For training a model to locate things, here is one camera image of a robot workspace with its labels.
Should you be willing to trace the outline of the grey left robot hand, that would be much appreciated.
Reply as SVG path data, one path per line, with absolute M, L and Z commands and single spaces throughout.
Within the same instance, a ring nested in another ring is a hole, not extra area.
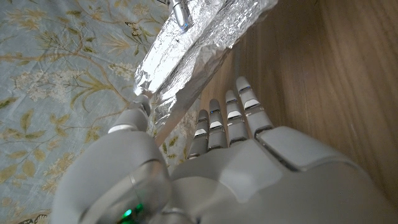
M 51 223 L 396 223 L 397 210 L 342 153 L 274 127 L 244 77 L 198 115 L 169 172 L 139 95 L 64 173 Z

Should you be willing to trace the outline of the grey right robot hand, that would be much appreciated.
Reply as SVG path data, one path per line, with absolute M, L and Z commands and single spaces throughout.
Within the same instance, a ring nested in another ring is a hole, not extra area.
M 187 0 L 168 0 L 169 11 L 175 15 L 176 23 L 182 32 L 187 32 L 192 26 L 192 17 Z

